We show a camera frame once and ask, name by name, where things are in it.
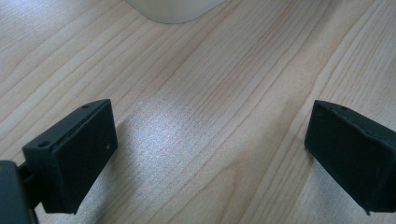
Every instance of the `light wood desk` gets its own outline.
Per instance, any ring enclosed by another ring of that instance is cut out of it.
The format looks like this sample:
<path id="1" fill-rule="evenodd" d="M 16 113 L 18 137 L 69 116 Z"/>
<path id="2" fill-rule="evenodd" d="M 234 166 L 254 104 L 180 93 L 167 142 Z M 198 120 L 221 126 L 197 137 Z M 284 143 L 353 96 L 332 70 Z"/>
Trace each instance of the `light wood desk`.
<path id="1" fill-rule="evenodd" d="M 0 3 L 0 159 L 112 100 L 120 147 L 41 223 L 395 223 L 304 149 L 316 99 L 396 130 L 396 1 L 227 0 L 159 24 L 122 0 Z"/>

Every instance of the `tabletop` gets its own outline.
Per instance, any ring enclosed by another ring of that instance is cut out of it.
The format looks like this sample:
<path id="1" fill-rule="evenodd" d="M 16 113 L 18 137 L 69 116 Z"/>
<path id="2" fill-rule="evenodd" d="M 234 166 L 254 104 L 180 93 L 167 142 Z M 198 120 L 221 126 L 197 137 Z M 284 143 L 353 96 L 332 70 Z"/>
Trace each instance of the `tabletop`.
<path id="1" fill-rule="evenodd" d="M 40 223 L 394 223 L 304 148 L 315 100 L 396 130 L 396 1 L 226 0 L 150 21 L 123 0 L 0 1 L 0 159 L 111 99 L 116 150 Z"/>

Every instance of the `wooden table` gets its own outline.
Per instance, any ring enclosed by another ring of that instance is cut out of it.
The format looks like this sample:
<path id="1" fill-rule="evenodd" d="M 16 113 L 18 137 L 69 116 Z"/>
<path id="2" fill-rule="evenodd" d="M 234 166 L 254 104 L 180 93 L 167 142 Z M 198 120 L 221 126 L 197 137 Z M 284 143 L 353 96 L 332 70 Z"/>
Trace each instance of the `wooden table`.
<path id="1" fill-rule="evenodd" d="M 122 0 L 0 3 L 0 158 L 110 98 L 120 147 L 41 223 L 394 223 L 304 149 L 314 100 L 396 130 L 396 1 L 227 0 L 160 24 Z"/>

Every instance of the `wood grain surface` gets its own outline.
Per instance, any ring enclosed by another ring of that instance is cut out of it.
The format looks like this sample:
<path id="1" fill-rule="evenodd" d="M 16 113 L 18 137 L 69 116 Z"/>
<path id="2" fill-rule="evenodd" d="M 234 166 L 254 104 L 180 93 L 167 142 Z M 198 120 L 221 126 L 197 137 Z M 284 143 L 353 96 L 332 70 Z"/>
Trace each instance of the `wood grain surface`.
<path id="1" fill-rule="evenodd" d="M 122 0 L 0 1 L 0 159 L 112 101 L 120 147 L 41 223 L 395 223 L 304 149 L 316 99 L 396 130 L 396 1 L 227 0 L 149 21 Z"/>

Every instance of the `white container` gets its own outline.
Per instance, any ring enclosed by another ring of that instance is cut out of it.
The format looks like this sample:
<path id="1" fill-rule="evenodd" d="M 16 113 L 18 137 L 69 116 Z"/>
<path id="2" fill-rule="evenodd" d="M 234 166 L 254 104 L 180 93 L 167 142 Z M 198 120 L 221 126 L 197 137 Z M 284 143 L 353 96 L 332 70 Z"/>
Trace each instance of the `white container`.
<path id="1" fill-rule="evenodd" d="M 191 21 L 225 0 L 126 0 L 147 18 L 162 23 Z"/>

